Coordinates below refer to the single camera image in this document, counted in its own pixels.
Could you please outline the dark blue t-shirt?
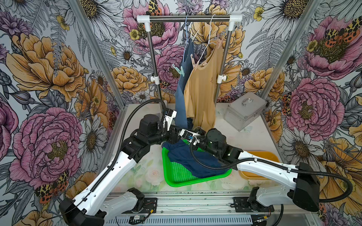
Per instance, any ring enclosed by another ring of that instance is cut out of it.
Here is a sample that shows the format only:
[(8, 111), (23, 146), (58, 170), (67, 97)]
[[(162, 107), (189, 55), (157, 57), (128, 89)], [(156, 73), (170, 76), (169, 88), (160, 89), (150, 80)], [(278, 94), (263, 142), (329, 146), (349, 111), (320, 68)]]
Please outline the dark blue t-shirt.
[[(181, 164), (183, 167), (189, 170), (194, 177), (203, 179), (222, 175), (228, 171), (228, 169), (211, 170), (198, 164), (191, 156), (189, 143), (185, 143), (182, 140), (179, 140), (176, 144), (165, 142), (162, 144), (162, 148), (166, 148), (169, 151), (167, 155), (171, 162)], [(218, 162), (218, 160), (207, 152), (194, 151), (194, 155), (205, 165), (211, 167), (221, 167), (221, 164)]]

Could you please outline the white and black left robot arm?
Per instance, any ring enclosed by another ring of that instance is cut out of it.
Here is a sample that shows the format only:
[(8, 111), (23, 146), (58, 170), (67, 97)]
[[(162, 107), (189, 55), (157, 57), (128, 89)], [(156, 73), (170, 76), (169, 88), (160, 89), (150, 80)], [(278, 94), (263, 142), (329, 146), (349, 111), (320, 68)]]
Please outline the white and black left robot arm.
[[(139, 122), (139, 128), (126, 137), (132, 118), (150, 103), (161, 105), (161, 115), (145, 115)], [(138, 189), (131, 188), (112, 200), (106, 198), (122, 177), (149, 153), (152, 145), (165, 141), (178, 142), (180, 129), (172, 125), (176, 116), (177, 112), (167, 108), (165, 102), (158, 98), (137, 106), (125, 121), (117, 152), (107, 167), (81, 193), (72, 199), (64, 199), (59, 205), (65, 223), (68, 226), (102, 226), (124, 212), (140, 211), (144, 195)]]

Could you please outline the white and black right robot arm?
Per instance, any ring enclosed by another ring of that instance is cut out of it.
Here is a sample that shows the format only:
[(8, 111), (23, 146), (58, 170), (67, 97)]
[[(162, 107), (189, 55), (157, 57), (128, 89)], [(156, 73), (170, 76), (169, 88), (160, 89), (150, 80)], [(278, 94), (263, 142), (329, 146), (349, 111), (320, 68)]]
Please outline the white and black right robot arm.
[[(306, 163), (299, 165), (278, 163), (230, 146), (226, 143), (226, 136), (217, 129), (209, 130), (204, 136), (184, 131), (181, 137), (190, 143), (193, 159), (206, 169), (251, 172), (279, 183), (277, 187), (252, 189), (248, 202), (255, 208), (294, 204), (303, 210), (317, 212), (321, 203), (344, 200), (353, 191), (352, 182), (336, 173), (314, 171)], [(336, 197), (320, 199), (318, 176), (341, 180), (347, 187)]]

